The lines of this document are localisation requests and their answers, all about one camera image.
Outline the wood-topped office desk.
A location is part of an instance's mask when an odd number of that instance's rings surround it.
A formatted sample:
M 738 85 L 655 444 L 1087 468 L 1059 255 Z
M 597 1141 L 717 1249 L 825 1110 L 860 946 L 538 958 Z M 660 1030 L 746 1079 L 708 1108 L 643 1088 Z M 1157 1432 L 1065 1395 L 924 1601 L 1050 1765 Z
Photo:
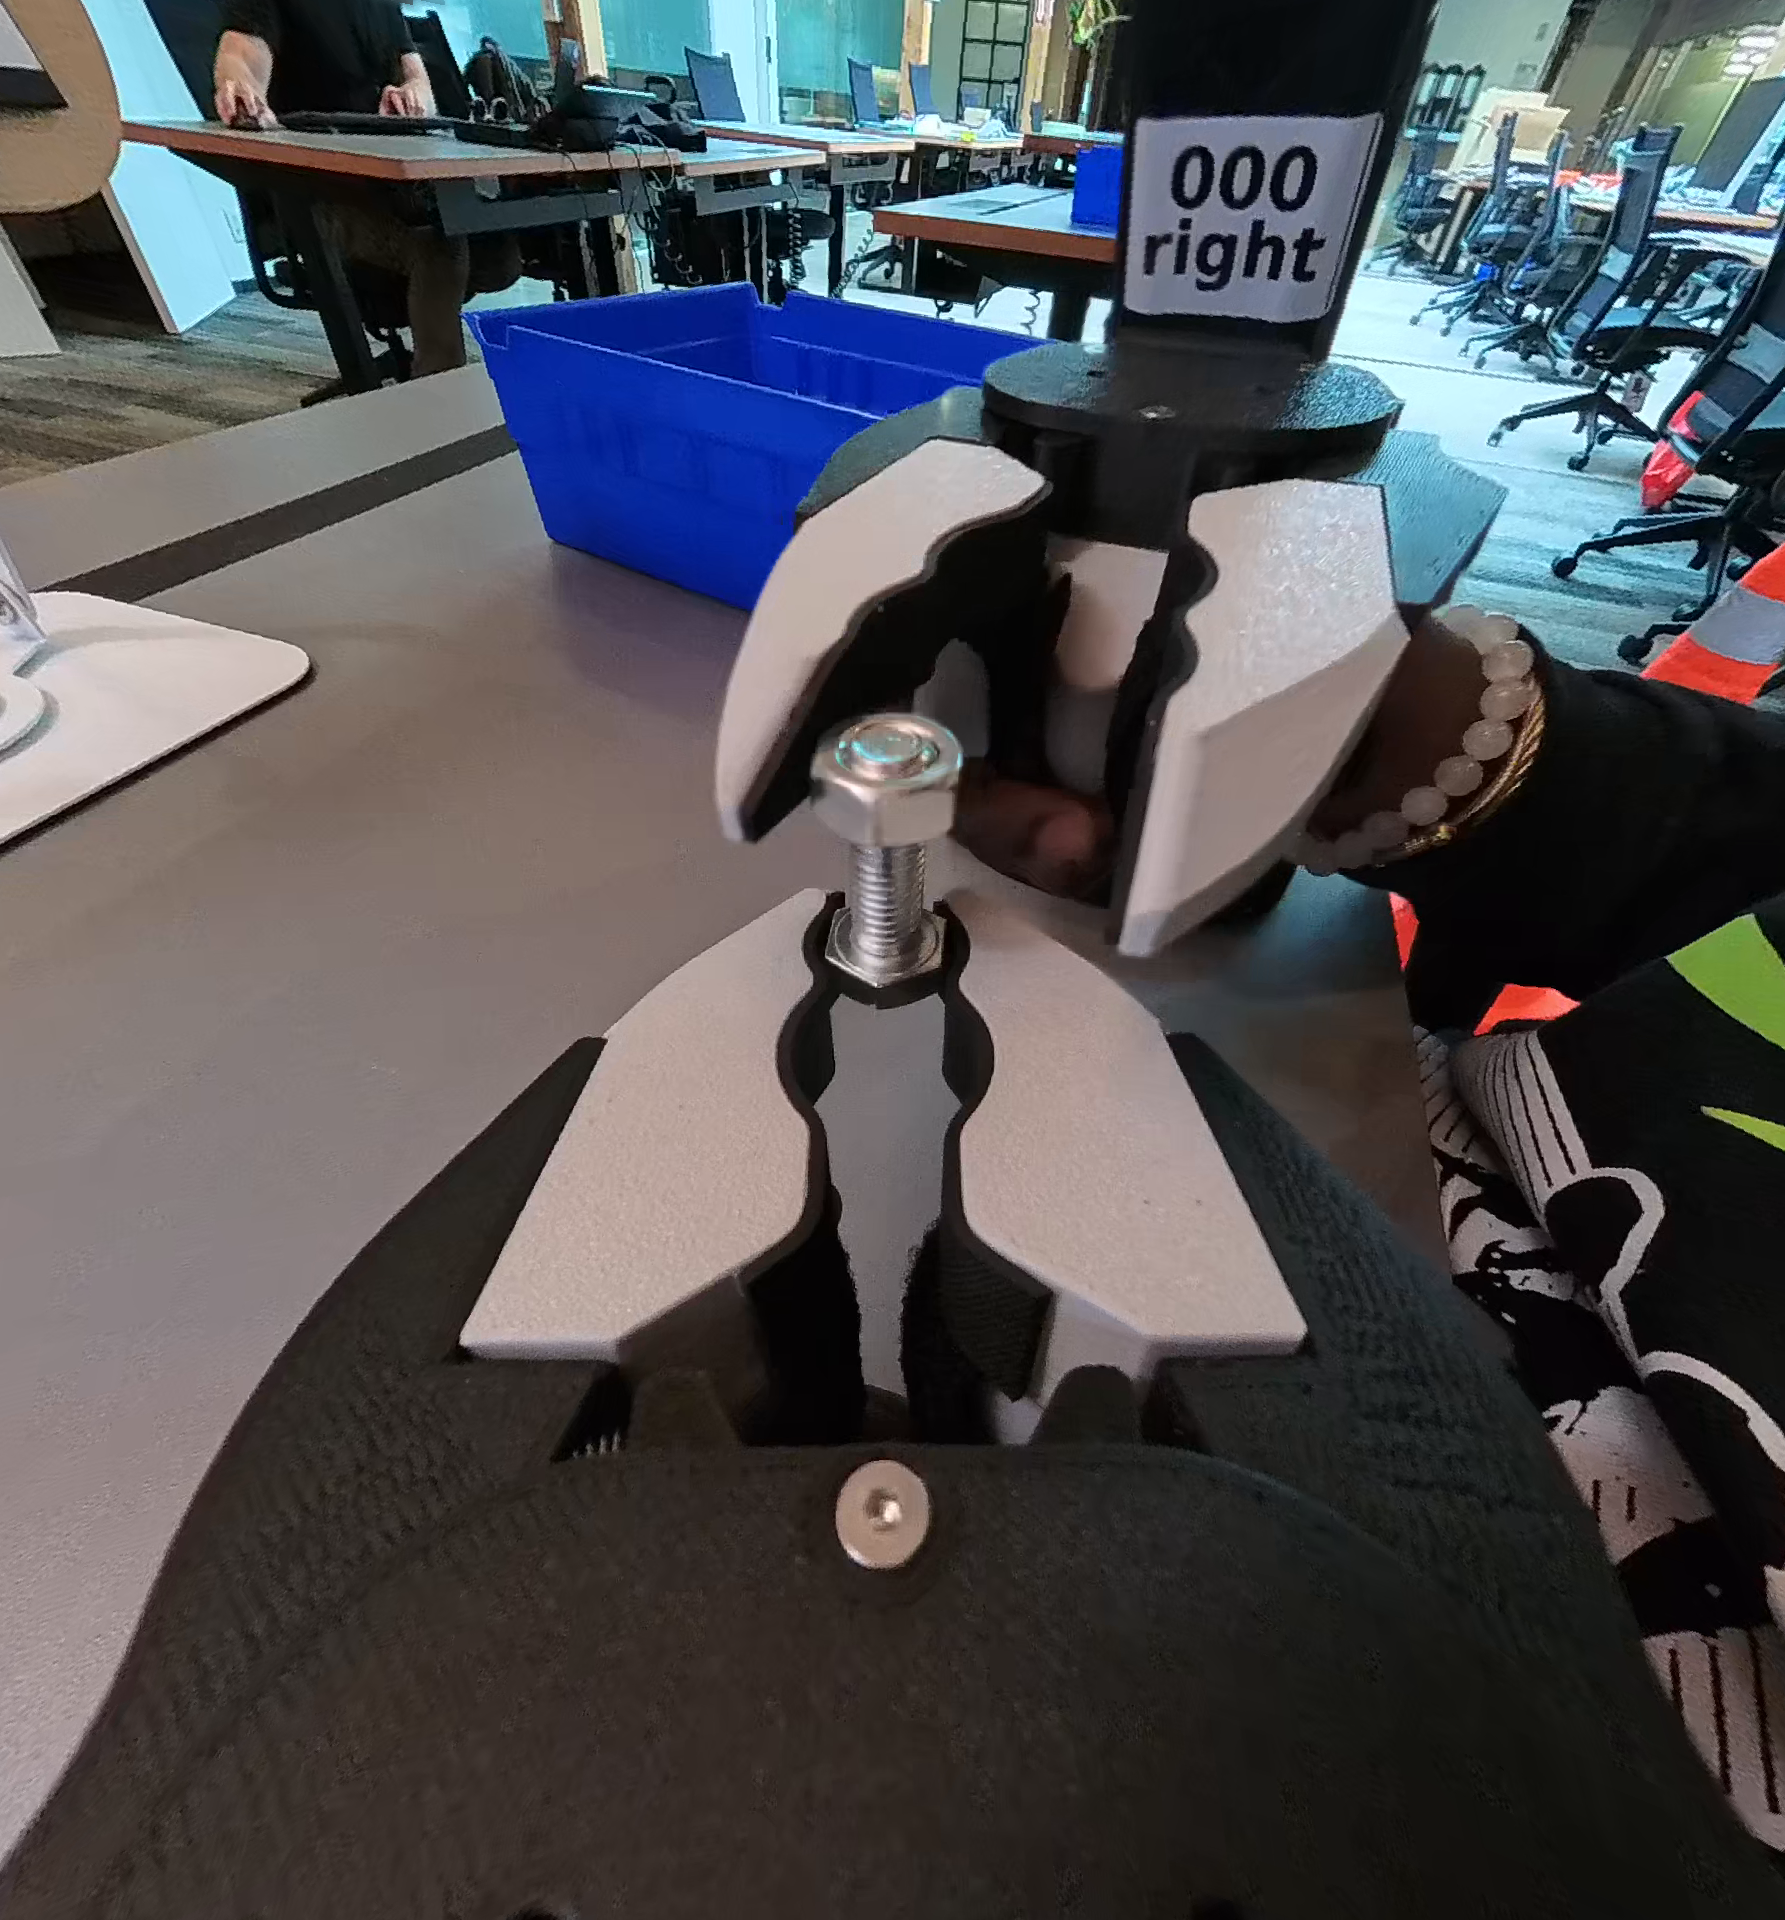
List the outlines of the wood-topped office desk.
M 618 290 L 626 275 L 613 226 L 655 215 L 672 197 L 697 213 L 761 213 L 800 206 L 800 186 L 825 159 L 773 140 L 712 138 L 699 151 L 624 147 L 542 151 L 460 140 L 446 130 L 254 130 L 215 121 L 123 121 L 130 144 L 173 151 L 241 194 L 269 203 L 303 268 L 312 313 L 339 378 L 311 405 L 400 382 L 395 355 L 367 328 L 345 253 L 330 227 L 330 204 L 394 190 L 431 222 L 460 238 L 490 232 L 572 227 L 582 253 L 598 249 L 597 281 Z
M 1077 222 L 1069 190 L 1013 182 L 886 204 L 875 232 L 902 251 L 909 296 L 978 307 L 996 291 L 1024 290 L 1050 298 L 1057 343 L 1080 343 L 1090 304 L 1115 290 L 1118 235 Z

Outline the row of black office chairs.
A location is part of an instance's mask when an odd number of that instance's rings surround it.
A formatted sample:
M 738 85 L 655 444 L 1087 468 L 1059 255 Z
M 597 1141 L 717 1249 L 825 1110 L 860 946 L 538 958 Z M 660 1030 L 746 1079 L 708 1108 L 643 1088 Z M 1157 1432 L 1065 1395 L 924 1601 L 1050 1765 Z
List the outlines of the row of black office chairs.
M 1717 204 L 1680 215 L 1680 132 L 1624 140 L 1604 190 L 1564 140 L 1524 178 L 1495 167 L 1457 282 L 1402 319 L 1403 286 L 1363 268 L 1349 301 L 1349 355 L 1402 423 L 1505 490 L 1463 590 L 1581 665 L 1643 666 L 1785 541 L 1785 211 L 1754 232 Z M 1648 452 L 1690 391 L 1702 458 L 1644 513 Z

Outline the steel hex nut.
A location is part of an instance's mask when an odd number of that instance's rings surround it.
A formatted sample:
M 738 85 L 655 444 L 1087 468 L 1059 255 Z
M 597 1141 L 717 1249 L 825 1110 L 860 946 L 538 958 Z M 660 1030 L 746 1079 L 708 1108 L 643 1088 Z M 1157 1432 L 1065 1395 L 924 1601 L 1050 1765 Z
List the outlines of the steel hex nut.
M 927 714 L 866 714 L 819 743 L 812 815 L 853 846 L 936 842 L 953 829 L 965 761 L 958 736 Z

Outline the white poster stand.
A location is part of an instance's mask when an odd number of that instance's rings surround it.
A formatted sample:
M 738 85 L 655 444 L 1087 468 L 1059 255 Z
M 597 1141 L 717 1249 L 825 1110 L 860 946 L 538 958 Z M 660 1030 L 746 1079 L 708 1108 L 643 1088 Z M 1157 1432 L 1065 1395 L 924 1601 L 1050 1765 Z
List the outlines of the white poster stand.
M 0 538 L 0 853 L 311 675 L 303 647 L 78 590 Z

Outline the steel hex bolt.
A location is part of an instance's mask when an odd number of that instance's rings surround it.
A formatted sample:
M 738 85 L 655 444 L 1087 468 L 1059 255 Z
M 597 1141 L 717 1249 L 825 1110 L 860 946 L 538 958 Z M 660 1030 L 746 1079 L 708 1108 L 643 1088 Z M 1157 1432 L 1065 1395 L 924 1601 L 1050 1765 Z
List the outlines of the steel hex bolt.
M 845 994 L 875 1007 L 934 994 L 947 938 L 946 918 L 927 902 L 927 844 L 852 846 L 846 893 L 825 939 Z

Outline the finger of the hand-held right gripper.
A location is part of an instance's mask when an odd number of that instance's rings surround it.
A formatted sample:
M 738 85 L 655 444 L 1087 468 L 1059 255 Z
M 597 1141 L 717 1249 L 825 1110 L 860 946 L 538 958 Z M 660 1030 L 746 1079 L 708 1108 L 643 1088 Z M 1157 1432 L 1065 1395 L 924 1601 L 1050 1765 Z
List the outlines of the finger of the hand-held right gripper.
M 1173 615 L 1135 759 L 1112 935 L 1130 958 L 1292 862 L 1407 646 L 1380 485 L 1206 491 L 1188 541 L 1211 581 Z
M 1045 476 L 931 439 L 812 513 L 773 565 L 720 705 L 716 810 L 754 844 L 808 803 L 836 728 L 904 708 L 955 642 L 1029 622 L 1050 588 Z

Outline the person's right forearm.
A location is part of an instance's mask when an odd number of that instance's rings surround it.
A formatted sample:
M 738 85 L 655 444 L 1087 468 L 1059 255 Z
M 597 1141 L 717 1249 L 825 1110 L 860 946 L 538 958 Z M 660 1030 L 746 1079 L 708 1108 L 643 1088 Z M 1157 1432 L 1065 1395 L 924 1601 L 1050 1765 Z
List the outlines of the person's right forearm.
M 1505 987 L 1572 1000 L 1785 891 L 1785 708 L 1552 659 L 1543 730 L 1451 842 L 1363 883 L 1417 915 L 1407 1000 L 1472 1030 Z

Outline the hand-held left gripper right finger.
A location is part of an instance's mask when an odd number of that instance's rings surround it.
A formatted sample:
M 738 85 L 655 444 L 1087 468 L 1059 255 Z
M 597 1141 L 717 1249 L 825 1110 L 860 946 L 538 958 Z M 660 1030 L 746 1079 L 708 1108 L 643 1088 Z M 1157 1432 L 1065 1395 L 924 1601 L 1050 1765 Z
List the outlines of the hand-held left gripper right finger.
M 1016 1441 L 1068 1379 L 1308 1345 L 1282 1259 L 1145 1005 L 1016 910 L 942 902 L 942 1200 L 904 1282 L 923 1441 Z

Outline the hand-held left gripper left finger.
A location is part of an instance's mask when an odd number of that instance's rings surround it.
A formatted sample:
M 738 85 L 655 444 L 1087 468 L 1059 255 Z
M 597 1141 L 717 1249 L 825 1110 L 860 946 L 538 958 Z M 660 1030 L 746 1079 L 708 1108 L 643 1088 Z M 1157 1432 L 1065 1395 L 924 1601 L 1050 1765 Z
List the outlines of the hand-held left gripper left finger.
M 601 1039 L 460 1334 L 482 1360 L 643 1384 L 695 1367 L 738 1418 L 858 1418 L 858 1290 L 817 1110 L 836 897 L 794 891 Z

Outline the person's right hand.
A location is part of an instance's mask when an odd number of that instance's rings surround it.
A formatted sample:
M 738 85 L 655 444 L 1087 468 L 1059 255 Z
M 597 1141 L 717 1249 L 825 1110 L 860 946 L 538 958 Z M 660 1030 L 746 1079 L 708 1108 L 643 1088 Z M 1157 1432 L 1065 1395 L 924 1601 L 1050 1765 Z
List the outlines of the person's right hand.
M 1307 826 L 1335 842 L 1430 785 L 1479 716 L 1481 688 L 1475 647 L 1433 615 L 1415 621 L 1386 701 Z M 1103 798 L 1013 779 L 984 761 L 965 770 L 953 835 L 984 866 L 1062 898 L 1100 898 L 1118 858 Z

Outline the black white patterned pants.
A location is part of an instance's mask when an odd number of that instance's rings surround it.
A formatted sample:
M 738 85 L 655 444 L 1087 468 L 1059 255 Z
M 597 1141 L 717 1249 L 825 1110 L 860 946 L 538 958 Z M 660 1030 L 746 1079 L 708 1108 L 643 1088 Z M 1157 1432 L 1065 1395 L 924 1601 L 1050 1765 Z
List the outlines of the black white patterned pants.
M 1457 1282 L 1503 1329 L 1681 1732 L 1785 1874 L 1785 1620 L 1766 1574 L 1720 1540 L 1598 1281 L 1549 1227 L 1555 1197 L 1609 1200 L 1622 1277 L 1663 1220 L 1662 1191 L 1591 1163 L 1534 1033 L 1455 1045 L 1417 1030 L 1417 1051 Z

